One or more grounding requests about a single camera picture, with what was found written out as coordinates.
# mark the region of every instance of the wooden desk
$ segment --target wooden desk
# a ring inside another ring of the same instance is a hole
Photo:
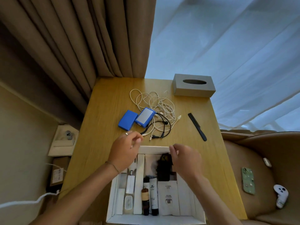
[[[96,82],[59,198],[107,160],[113,141],[124,133],[118,128],[120,119],[127,110],[139,112],[129,97],[129,92],[134,88],[141,92],[155,90],[160,96],[167,90],[168,98],[175,104],[176,117],[182,115],[166,138],[149,142],[149,136],[146,136],[142,145],[169,146],[181,143],[197,149],[203,158],[205,177],[234,214],[239,219],[247,219],[210,99],[174,96],[171,80],[115,77],[102,78]],[[206,142],[202,140],[188,113],[193,113],[198,121],[207,137]],[[132,130],[141,132],[143,129],[134,125]],[[109,193],[110,184],[97,197],[82,220],[105,222]]]

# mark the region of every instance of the sheer white curtain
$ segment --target sheer white curtain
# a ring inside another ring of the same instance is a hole
[[[221,129],[300,131],[300,0],[157,0],[146,78],[210,75]]]

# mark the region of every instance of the blue case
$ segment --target blue case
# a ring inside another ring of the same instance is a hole
[[[133,126],[134,120],[137,118],[137,116],[137,113],[131,110],[127,110],[124,116],[119,121],[118,127],[125,131],[129,131]]]
[[[143,111],[139,114],[139,116],[136,118],[135,123],[137,123],[143,128],[146,128],[146,126],[152,120],[155,114],[156,114],[155,110],[145,107]]]

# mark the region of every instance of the green phone case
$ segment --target green phone case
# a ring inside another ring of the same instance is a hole
[[[251,169],[242,167],[243,189],[246,193],[255,194],[254,177]]]

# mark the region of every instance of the game controller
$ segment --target game controller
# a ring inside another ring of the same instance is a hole
[[[274,190],[276,193],[278,193],[276,206],[278,208],[282,208],[287,201],[287,197],[289,196],[289,192],[286,188],[284,188],[282,185],[274,185]]]

